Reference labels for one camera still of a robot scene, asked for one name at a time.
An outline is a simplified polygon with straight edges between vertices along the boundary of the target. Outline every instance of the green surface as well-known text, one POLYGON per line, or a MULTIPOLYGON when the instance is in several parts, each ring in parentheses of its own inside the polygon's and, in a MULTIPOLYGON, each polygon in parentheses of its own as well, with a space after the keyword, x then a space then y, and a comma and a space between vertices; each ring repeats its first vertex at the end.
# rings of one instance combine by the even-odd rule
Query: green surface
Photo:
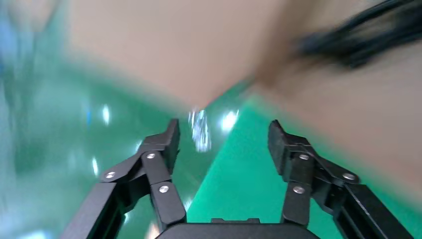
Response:
MULTIPOLYGON (((212 163, 189 211, 189 222, 210 222, 211 218, 245 220, 259 218, 262 223, 278 223, 287 183, 282 181, 267 149, 267 133, 273 115, 259 114, 256 104, 241 109, 239 120, 224 147, 212 163)), ((303 128, 284 115, 278 115, 286 131, 307 136, 303 128)), ((344 166, 338 153, 316 137, 309 136, 318 153, 344 166)), ((366 182, 369 172, 355 171, 366 182)), ((374 193, 413 234, 422 238, 422 215, 398 199, 371 186, 374 193)), ((309 230, 322 239, 341 238, 330 215, 311 201, 309 230)))

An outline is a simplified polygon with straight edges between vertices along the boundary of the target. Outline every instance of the silver screw head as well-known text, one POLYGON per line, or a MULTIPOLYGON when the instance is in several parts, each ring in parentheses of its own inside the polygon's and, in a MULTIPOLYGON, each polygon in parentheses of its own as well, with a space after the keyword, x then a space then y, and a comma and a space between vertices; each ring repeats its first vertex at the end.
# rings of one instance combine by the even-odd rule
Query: silver screw head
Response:
POLYGON ((302 194, 302 193, 305 192, 305 189, 301 186, 296 186, 296 187, 293 188, 293 191, 295 191, 295 193, 302 194))
POLYGON ((116 174, 115 172, 109 172, 105 176, 106 176, 106 178, 112 178, 112 177, 114 177, 115 174, 116 174))
POLYGON ((343 177, 345 178, 345 179, 349 179, 349 180, 355 180, 355 175, 353 175, 353 174, 350 174, 350 173, 344 173, 343 174, 343 177))
POLYGON ((299 158, 301 158, 303 160, 308 160, 309 156, 307 156, 306 154, 301 154, 301 155, 299 155, 299 158))
POLYGON ((161 186, 160 189, 158 189, 158 191, 160 191, 160 193, 167 193, 167 191, 169 190, 168 186, 161 186))

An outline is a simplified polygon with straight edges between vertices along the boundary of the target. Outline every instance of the beige cardboard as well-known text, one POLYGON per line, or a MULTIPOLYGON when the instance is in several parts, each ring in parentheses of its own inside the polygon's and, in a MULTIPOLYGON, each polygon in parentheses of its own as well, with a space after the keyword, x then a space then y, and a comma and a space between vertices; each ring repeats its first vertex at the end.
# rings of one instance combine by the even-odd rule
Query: beige cardboard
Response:
POLYGON ((253 73, 286 0, 72 0, 69 53, 187 108, 203 108, 253 73))

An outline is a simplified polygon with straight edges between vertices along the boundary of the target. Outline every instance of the blurry object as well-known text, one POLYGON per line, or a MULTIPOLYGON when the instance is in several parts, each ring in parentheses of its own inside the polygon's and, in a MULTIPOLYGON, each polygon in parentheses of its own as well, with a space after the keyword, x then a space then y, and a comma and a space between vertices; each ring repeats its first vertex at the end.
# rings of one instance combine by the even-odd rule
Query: blurry object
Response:
POLYGON ((60 0, 0 1, 0 64, 16 78, 32 68, 35 41, 60 0))
MULTIPOLYGON (((370 25, 369 30, 380 28, 380 24, 370 25)), ((422 37, 422 1, 386 0, 347 20, 329 32, 316 32, 301 41, 300 52, 304 55, 321 55, 335 59, 350 68, 366 64, 381 52, 422 37), (368 21, 393 11, 391 29, 369 36, 360 36, 368 21)))
POLYGON ((274 36, 278 41, 269 46, 278 55, 267 64, 270 69, 259 69, 254 90, 334 143, 336 151, 353 155, 356 168, 367 168, 374 179, 383 178, 406 191, 391 193, 419 204, 422 43, 395 47, 382 59, 353 71, 321 58, 297 57, 297 48, 292 46, 298 39, 330 29, 374 4, 360 0, 314 3, 307 15, 292 10, 303 18, 289 22, 294 29, 280 25, 274 36))
POLYGON ((192 130, 192 140, 197 152, 211 150, 211 136, 208 129, 207 113, 205 110, 191 111, 188 118, 192 130))
POLYGON ((20 27, 41 32, 48 24, 60 0, 12 0, 9 9, 20 27))

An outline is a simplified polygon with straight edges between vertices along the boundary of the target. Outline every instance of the black cable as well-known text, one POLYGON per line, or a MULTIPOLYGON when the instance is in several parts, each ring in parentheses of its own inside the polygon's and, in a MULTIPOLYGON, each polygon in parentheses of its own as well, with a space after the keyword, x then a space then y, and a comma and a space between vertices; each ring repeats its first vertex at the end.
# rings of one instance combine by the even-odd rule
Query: black cable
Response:
POLYGON ((422 0, 386 0, 329 32, 316 32, 300 44, 303 55, 330 57, 351 68, 362 66, 392 47, 422 38, 422 0), (363 23, 396 11, 395 26, 373 36, 361 36, 363 23))

